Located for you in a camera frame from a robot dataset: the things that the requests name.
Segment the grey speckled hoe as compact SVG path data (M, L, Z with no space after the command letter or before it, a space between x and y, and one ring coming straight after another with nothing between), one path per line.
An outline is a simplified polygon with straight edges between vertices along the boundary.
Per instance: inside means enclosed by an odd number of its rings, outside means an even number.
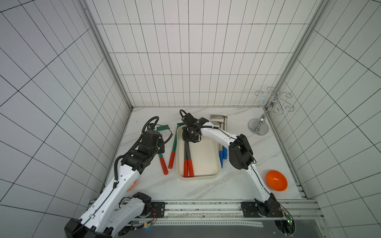
M191 160L191 153L190 153L189 142L188 142L188 166L189 166L189 175L188 175L188 177L194 178L194 170L193 170L193 164L192 164L192 160Z
M184 177L187 178L189 175L189 166L188 166L188 142L184 141Z

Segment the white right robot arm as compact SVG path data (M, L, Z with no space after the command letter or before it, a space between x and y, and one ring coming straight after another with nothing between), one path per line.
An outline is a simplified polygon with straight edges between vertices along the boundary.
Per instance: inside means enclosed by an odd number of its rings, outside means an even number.
M214 126L205 118L195 118L185 110L180 110L182 122L185 124L185 141L197 143L201 137L209 137L228 149L228 159L230 164L237 170L242 170L247 174L254 185L255 200L252 205L254 213L259 217L281 218L284 212L280 203L276 200L273 193L267 190L263 179L258 174L256 160L253 157L253 150L245 135L234 135Z

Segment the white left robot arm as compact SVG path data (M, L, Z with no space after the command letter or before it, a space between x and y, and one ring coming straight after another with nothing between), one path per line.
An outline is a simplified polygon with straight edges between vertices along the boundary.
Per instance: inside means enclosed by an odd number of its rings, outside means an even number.
M149 216L151 197L137 192L119 210L125 193L148 167L153 158L165 151L165 141L155 129L158 116L150 118L130 150L114 161L114 179L79 219L70 219L64 228L68 238L115 238L138 216Z

